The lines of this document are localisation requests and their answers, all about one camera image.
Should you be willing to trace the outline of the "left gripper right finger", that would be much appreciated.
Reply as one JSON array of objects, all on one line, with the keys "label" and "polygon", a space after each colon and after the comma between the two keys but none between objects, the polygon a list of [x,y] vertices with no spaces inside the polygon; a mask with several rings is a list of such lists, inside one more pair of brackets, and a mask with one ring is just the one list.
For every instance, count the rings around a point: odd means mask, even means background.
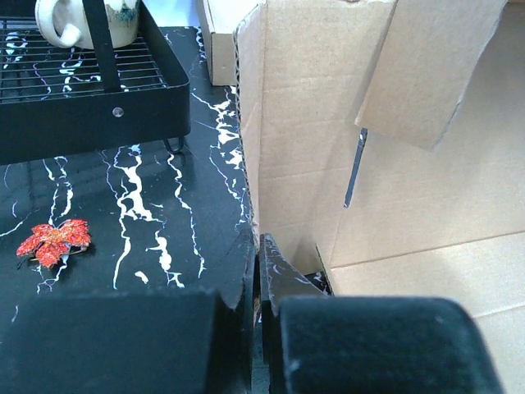
[{"label": "left gripper right finger", "polygon": [[269,234],[258,262],[270,392],[502,392],[482,335],[458,303],[326,295]]}]

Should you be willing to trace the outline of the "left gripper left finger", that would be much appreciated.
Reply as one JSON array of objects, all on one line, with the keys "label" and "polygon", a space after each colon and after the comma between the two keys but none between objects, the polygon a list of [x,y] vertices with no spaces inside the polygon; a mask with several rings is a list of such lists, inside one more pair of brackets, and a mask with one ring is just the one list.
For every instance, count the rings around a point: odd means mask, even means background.
[{"label": "left gripper left finger", "polygon": [[250,392],[256,251],[243,230],[213,281],[26,299],[2,325],[2,392]]}]

